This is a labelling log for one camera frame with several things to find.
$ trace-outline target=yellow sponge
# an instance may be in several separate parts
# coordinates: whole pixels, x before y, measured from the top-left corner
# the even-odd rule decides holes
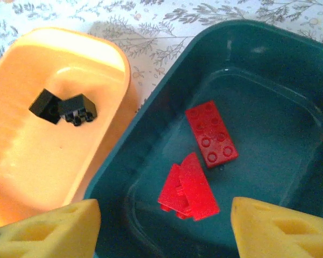
[[[231,224],[241,258],[323,258],[323,219],[235,197]]]
[[[92,258],[100,223],[89,199],[0,227],[0,258]]]

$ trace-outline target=dark teal plastic tray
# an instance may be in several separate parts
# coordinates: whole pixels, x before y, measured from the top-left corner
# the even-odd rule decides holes
[[[240,154],[207,169],[185,110],[214,100]],[[157,203],[174,163],[196,152],[221,208],[194,222]],[[254,21],[200,33],[93,178],[96,256],[238,257],[235,196],[323,217],[323,44]]]

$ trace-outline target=plant pattern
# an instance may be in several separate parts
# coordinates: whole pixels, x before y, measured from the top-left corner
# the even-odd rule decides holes
[[[233,19],[259,20],[323,43],[323,0],[22,0],[0,4],[0,58],[26,25],[67,21],[125,52],[143,104],[196,34]]]

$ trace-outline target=orange plastic tray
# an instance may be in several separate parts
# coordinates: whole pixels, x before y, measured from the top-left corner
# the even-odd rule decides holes
[[[78,201],[131,122],[137,96],[113,43],[57,28],[19,38],[0,60],[0,226]],[[43,88],[83,93],[97,118],[57,125],[29,111]]]

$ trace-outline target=red lego brick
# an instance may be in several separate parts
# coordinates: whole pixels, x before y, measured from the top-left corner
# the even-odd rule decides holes
[[[180,166],[174,164],[167,176],[163,190],[161,191],[158,203],[160,208],[169,212],[170,210],[177,211],[176,215],[179,218],[188,218],[191,216],[189,203],[182,192],[181,182],[179,181]]]
[[[186,117],[208,168],[238,157],[214,101],[186,110]]]
[[[191,153],[183,160],[179,171],[179,180],[189,202],[194,221],[220,212],[195,153]]]
[[[158,203],[163,211],[175,210],[180,219],[198,221],[220,212],[195,153],[172,166]]]

